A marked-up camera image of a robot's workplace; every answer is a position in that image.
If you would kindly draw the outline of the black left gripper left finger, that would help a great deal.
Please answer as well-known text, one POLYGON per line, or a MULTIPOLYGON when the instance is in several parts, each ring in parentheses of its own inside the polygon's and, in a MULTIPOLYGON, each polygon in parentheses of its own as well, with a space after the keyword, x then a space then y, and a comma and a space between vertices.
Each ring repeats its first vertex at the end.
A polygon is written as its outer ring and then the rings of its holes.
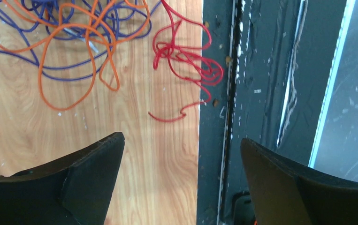
POLYGON ((124 152, 115 132, 71 154, 0 176, 0 225, 102 225, 124 152))

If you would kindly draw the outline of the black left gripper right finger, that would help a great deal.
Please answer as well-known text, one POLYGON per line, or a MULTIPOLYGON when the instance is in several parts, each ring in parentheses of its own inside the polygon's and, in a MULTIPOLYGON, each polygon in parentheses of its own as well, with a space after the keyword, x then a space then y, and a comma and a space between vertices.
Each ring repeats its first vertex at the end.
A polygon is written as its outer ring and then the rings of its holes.
POLYGON ((250 138, 240 146, 260 225, 358 225, 358 182, 281 156, 250 138))

